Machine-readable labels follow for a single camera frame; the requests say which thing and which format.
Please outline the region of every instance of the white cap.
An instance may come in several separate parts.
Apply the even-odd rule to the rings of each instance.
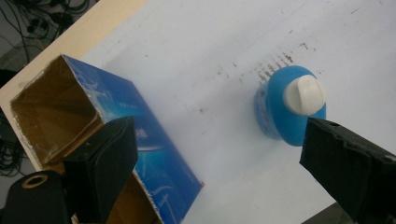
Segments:
[[[323,84],[311,75],[294,79],[283,93],[286,107],[298,115],[317,113],[326,103],[326,98]]]

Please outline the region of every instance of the white table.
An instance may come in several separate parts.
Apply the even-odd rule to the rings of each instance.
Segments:
[[[395,11],[391,0],[148,0],[71,56],[132,80],[205,182],[184,223],[301,223],[333,199],[300,148],[261,133],[255,90],[272,70],[302,65],[328,89],[329,120],[396,153]],[[0,92],[3,108],[26,79]]]

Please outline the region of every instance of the open box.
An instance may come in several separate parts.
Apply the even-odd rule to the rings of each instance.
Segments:
[[[63,158],[104,124],[134,116],[139,159],[109,222],[180,223],[202,187],[134,84],[89,64],[57,57],[11,111],[30,159],[60,174]]]

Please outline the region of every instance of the wooden edge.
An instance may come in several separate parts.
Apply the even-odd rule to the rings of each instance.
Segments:
[[[42,170],[42,167],[21,140],[21,134],[11,114],[10,101],[17,96],[26,84],[33,80],[50,61],[60,54],[66,54],[77,59],[82,57],[107,34],[125,21],[132,13],[137,11],[145,2],[146,0],[99,1],[0,89],[0,106],[37,171]]]

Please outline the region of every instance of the blue bottle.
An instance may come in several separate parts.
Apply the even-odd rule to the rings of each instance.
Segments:
[[[256,119],[267,136],[300,147],[308,117],[326,119],[326,96],[323,84],[309,70],[284,67],[257,90]]]

